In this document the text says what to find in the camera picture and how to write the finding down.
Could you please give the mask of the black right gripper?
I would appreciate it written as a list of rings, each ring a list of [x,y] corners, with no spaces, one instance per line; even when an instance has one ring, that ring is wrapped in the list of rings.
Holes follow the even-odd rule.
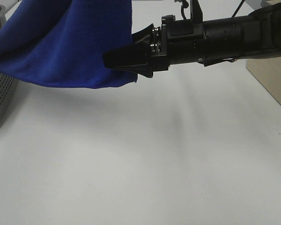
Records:
[[[150,24],[132,34],[133,44],[103,54],[106,68],[128,71],[147,78],[171,65],[204,63],[206,32],[202,20],[162,17],[162,25]]]

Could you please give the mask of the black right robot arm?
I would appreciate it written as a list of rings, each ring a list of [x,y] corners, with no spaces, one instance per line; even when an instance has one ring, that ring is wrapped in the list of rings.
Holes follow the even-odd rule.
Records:
[[[192,0],[190,12],[190,19],[166,15],[161,26],[134,33],[132,44],[103,54],[105,67],[151,78],[176,64],[281,57],[281,2],[246,16],[204,21],[199,2]]]

